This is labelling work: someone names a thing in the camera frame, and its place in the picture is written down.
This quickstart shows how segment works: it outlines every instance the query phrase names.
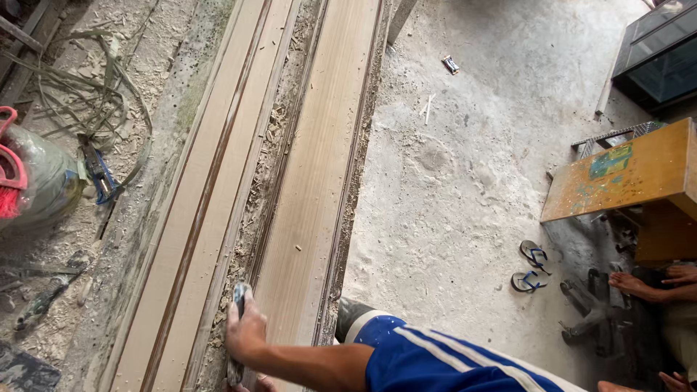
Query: concrete floor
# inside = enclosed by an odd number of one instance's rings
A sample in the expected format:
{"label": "concrete floor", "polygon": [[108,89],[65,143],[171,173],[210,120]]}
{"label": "concrete floor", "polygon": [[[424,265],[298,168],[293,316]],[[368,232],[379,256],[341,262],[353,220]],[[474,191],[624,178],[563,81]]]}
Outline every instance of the concrete floor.
{"label": "concrete floor", "polygon": [[[562,341],[558,322],[579,315],[558,284],[623,260],[594,217],[538,220],[545,171],[575,159],[573,141],[650,120],[617,92],[593,114],[622,29],[646,12],[641,0],[419,1],[383,62],[343,295],[586,389],[611,378]],[[534,294],[510,285],[530,269],[524,239],[554,272]]]}

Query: concrete pillar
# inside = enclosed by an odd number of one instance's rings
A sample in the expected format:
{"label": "concrete pillar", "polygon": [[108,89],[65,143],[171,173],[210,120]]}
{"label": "concrete pillar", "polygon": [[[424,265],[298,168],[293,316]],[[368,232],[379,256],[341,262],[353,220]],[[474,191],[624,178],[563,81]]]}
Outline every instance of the concrete pillar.
{"label": "concrete pillar", "polygon": [[406,19],[409,17],[409,14],[411,14],[411,10],[414,8],[416,1],[417,0],[401,0],[399,3],[397,12],[395,12],[395,16],[392,17],[392,21],[390,23],[390,30],[388,31],[388,44],[395,44],[397,36],[399,35],[401,28],[404,26],[404,22],[406,22]]}

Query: plastic bag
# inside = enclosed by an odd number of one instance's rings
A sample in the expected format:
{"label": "plastic bag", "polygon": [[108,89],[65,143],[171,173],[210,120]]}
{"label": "plastic bag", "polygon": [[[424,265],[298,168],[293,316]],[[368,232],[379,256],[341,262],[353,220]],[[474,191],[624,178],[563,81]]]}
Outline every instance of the plastic bag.
{"label": "plastic bag", "polygon": [[86,183],[80,180],[78,163],[70,154],[14,124],[0,143],[20,157],[29,179],[17,201],[20,216],[0,220],[0,229],[9,225],[23,229],[50,225],[75,210]]}

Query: sandal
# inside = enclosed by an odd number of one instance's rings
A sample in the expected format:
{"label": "sandal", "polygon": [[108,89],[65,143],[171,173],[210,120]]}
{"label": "sandal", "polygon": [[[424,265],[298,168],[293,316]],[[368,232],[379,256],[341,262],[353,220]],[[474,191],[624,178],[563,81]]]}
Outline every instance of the sandal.
{"label": "sandal", "polygon": [[544,271],[516,272],[511,276],[511,286],[519,292],[534,292],[540,287],[547,286],[549,274]]}
{"label": "sandal", "polygon": [[531,261],[531,264],[533,266],[541,269],[547,275],[551,275],[551,273],[544,270],[544,264],[537,261],[535,252],[541,252],[542,257],[544,257],[544,260],[547,261],[547,254],[544,252],[544,250],[540,249],[540,247],[537,246],[536,243],[529,240],[521,242],[521,253],[523,253],[525,257],[527,257]]}

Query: forearm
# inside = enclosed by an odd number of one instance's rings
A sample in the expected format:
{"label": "forearm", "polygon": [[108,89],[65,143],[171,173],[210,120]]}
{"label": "forearm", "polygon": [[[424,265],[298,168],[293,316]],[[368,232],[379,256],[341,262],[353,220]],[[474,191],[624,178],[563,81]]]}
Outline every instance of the forearm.
{"label": "forearm", "polygon": [[658,302],[697,301],[697,283],[659,291]]}
{"label": "forearm", "polygon": [[323,347],[265,345],[242,362],[259,372],[315,391],[366,391],[365,367],[373,353],[367,345]]}

